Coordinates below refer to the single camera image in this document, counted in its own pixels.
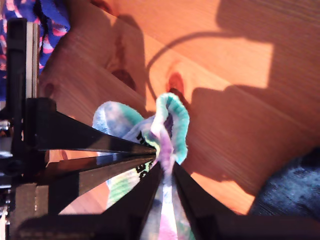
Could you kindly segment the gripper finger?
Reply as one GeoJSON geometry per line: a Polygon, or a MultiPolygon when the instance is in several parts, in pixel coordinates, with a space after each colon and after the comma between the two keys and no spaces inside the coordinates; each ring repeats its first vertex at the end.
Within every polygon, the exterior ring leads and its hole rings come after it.
{"type": "Polygon", "coordinates": [[[25,142],[38,151],[72,150],[103,153],[154,154],[153,147],[105,134],[57,111],[50,98],[25,102],[25,142]]]}
{"type": "Polygon", "coordinates": [[[107,162],[109,155],[76,158],[49,163],[45,169],[48,185],[48,214],[57,215],[76,198],[108,179],[153,161],[156,155],[119,154],[107,162]]]}
{"type": "Polygon", "coordinates": [[[125,196],[101,214],[101,240],[138,240],[162,180],[160,163],[125,196]]]}
{"type": "Polygon", "coordinates": [[[235,213],[206,192],[186,171],[175,163],[173,178],[183,210],[197,240],[229,240],[218,226],[218,216],[235,213]]]}

